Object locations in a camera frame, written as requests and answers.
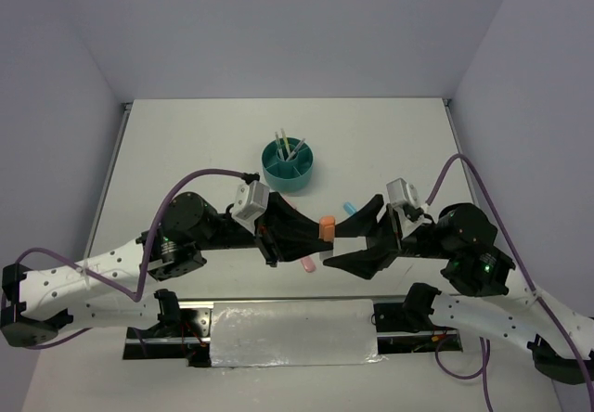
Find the purple gel pen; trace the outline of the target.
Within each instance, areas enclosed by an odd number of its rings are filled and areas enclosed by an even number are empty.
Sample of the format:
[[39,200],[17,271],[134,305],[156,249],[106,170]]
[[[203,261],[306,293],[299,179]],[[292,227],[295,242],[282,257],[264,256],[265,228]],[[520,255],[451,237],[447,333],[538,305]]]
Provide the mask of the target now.
[[298,152],[300,151],[300,149],[303,147],[303,144],[305,143],[305,139],[302,138],[299,143],[294,147],[294,149],[291,151],[290,155],[288,156],[288,161],[293,160]]

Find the green gel pen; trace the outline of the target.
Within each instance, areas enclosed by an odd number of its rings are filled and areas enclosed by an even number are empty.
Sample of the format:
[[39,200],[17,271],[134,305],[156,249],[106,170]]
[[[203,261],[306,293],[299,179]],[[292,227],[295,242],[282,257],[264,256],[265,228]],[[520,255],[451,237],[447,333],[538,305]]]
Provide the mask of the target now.
[[283,147],[282,147],[278,132],[275,132],[275,143],[276,143],[276,147],[277,147],[278,157],[281,161],[284,161],[285,159],[284,159],[284,154],[283,154]]

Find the grey translucent highlighter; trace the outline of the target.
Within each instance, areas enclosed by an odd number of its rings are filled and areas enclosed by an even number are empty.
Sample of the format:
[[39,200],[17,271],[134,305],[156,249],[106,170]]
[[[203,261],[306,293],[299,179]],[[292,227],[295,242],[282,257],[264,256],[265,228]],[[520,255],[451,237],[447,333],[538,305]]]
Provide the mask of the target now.
[[333,256],[350,252],[362,251],[367,248],[365,238],[335,238],[333,243]]

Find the yellow gel pen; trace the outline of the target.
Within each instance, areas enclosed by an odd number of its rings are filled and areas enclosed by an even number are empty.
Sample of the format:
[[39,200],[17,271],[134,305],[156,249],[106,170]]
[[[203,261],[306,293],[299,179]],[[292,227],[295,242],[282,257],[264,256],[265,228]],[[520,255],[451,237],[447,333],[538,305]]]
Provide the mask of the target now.
[[286,153],[285,153],[285,156],[286,157],[285,157],[284,160],[287,161],[289,159],[290,154],[291,154],[291,145],[290,145],[289,139],[288,139],[288,137],[286,135],[286,132],[285,132],[285,130],[283,128],[280,128],[280,133],[281,133],[282,141],[283,141],[284,148],[285,148],[285,151],[286,151]]

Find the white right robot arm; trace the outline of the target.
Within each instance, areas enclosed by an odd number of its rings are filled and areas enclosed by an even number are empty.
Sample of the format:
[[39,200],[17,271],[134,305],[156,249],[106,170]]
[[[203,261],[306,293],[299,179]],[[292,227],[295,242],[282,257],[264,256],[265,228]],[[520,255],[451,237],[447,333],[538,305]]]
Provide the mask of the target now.
[[592,380],[592,318],[529,282],[496,246],[497,232],[471,203],[451,205],[432,219],[410,200],[391,198],[383,216],[368,204],[336,226],[341,238],[365,238],[365,249],[323,264],[370,280],[398,257],[443,260],[440,274],[454,294],[413,283],[398,316],[408,328],[465,329],[530,353],[536,370],[552,380],[569,385]]

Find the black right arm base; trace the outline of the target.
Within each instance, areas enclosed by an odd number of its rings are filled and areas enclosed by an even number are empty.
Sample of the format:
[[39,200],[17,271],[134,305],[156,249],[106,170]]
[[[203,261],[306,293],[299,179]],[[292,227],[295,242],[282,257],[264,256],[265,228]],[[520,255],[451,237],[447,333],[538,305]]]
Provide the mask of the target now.
[[461,352],[459,333],[438,327],[429,318],[432,302],[441,291],[414,283],[403,300],[374,300],[371,323],[377,332],[378,353],[433,353],[439,344],[447,352]]

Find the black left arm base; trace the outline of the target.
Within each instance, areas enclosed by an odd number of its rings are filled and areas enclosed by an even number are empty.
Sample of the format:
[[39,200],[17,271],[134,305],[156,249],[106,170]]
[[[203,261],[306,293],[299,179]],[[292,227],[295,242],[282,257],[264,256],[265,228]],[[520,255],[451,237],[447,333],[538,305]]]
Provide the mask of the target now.
[[180,301],[166,289],[157,290],[154,298],[158,322],[147,329],[126,330],[123,360],[175,359],[188,367],[211,367],[213,303]]

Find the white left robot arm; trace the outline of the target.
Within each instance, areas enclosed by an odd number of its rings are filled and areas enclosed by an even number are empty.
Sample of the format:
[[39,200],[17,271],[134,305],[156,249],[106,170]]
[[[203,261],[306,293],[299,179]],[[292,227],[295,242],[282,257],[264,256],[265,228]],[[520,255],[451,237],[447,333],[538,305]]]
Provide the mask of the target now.
[[167,200],[155,228],[86,262],[61,258],[32,270],[17,260],[3,269],[1,333],[17,348],[44,349],[62,332],[91,328],[153,329],[174,335],[185,323],[178,296],[158,283],[202,268],[204,251],[257,249],[265,263],[331,251],[331,238],[278,193],[244,200],[225,212],[197,193]]

